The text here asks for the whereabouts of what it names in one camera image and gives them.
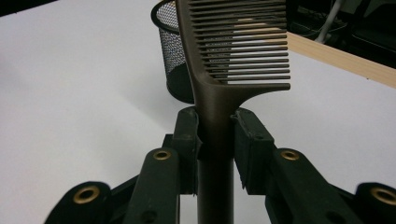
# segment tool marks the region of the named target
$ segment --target black comb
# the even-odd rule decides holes
[[[198,222],[233,223],[233,124],[247,99],[290,88],[284,0],[177,0],[199,136]]]

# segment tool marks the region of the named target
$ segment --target white table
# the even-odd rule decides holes
[[[72,187],[116,187],[172,133],[177,111],[143,1],[57,1],[0,18],[0,223],[43,223]],[[246,102],[278,147],[332,184],[396,187],[396,90],[290,52],[291,91]],[[182,197],[181,222],[196,223]],[[235,172],[235,223],[269,223]]]

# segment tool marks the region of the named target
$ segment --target wooden plank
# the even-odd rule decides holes
[[[291,51],[303,54],[306,57],[328,63],[396,89],[396,69],[319,44],[292,33],[288,33],[288,47]]]

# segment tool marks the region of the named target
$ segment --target comb teeth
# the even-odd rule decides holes
[[[189,6],[199,54],[215,80],[290,79],[281,75],[290,72],[284,0],[190,0]]]

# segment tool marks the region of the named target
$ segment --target mesh pencil holder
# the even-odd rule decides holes
[[[151,10],[151,19],[160,30],[166,87],[179,101],[193,104],[193,94],[177,24],[174,0],[163,0]]]

